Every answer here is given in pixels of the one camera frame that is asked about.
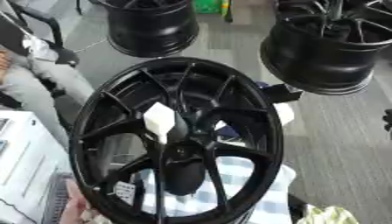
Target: white label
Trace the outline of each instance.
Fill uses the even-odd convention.
[[[115,195],[128,205],[133,205],[136,187],[132,184],[119,181],[115,184]]]

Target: gray carpet floor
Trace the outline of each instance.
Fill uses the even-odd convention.
[[[278,83],[258,57],[273,25],[270,7],[262,0],[235,4],[233,24],[216,15],[199,16],[199,37],[181,55],[219,61],[255,81]],[[104,39],[105,17],[104,9],[89,8],[67,29],[66,46],[78,50]],[[80,52],[80,59],[79,69],[95,87],[145,60],[123,55],[108,42]],[[304,94],[291,103],[296,119],[284,128],[285,163],[297,172],[290,191],[320,207],[342,206],[360,223],[392,223],[392,141],[382,123],[384,109],[392,108],[390,59],[386,51],[373,82],[358,94]]]

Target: checkered fabric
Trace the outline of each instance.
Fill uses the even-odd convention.
[[[219,157],[217,165],[226,194],[230,199],[244,186],[253,171],[253,163],[240,157]],[[296,173],[288,166],[282,165],[266,194],[255,206],[255,211],[248,224],[291,224],[288,208],[288,187]],[[144,181],[143,210],[155,213],[155,179],[152,173]],[[168,192],[165,194],[164,205],[169,216],[188,216],[200,214],[217,206],[214,184],[209,175],[194,195],[178,197]]]

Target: person's hand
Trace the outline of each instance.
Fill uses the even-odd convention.
[[[80,224],[81,214],[86,210],[87,201],[73,180],[66,181],[66,189],[70,200],[66,204],[59,224]]]
[[[5,73],[9,67],[10,63],[7,59],[7,50],[0,49],[0,82],[3,82]]]

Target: black alloy wheel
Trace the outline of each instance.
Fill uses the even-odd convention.
[[[198,36],[192,0],[96,0],[108,11],[108,41],[140,58],[186,49]]]
[[[177,114],[166,145],[144,126],[142,114],[156,102]],[[223,136],[215,129],[219,121],[238,133],[245,146],[221,141]],[[104,171],[103,155],[113,149],[103,147],[103,142],[123,133],[138,136],[145,153],[117,170]],[[248,181],[232,198],[222,184],[215,161],[219,157],[246,158],[254,165]],[[118,74],[90,97],[70,140],[70,161],[82,193],[117,224],[238,223],[249,217],[269,189],[282,159],[282,125],[259,87],[229,66],[194,58],[156,59]],[[113,193],[118,181],[127,182],[144,170],[154,173],[155,213],[130,206]],[[215,187],[217,207],[185,217],[166,215],[165,192],[194,193],[206,173]]]
[[[392,43],[392,10],[381,0],[276,0],[276,24],[262,42],[266,67],[287,84],[347,95],[372,79]]]

